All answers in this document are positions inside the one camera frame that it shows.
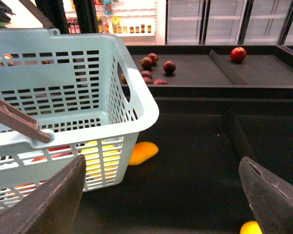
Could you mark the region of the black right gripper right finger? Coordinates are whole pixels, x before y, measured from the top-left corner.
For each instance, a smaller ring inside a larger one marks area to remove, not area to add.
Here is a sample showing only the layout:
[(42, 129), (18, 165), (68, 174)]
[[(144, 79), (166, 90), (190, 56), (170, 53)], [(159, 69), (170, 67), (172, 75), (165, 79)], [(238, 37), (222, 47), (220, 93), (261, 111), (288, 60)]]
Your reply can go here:
[(293, 234), (293, 185), (249, 157), (239, 163), (242, 188), (264, 234)]

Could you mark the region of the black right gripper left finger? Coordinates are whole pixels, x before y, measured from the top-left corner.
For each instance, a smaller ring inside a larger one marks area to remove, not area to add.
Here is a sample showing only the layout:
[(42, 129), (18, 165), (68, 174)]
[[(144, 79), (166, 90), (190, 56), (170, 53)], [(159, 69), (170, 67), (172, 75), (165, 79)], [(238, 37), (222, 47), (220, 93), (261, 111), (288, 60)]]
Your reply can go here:
[(85, 181), (85, 157), (77, 156), (12, 208), (0, 213), (0, 234), (68, 234)]

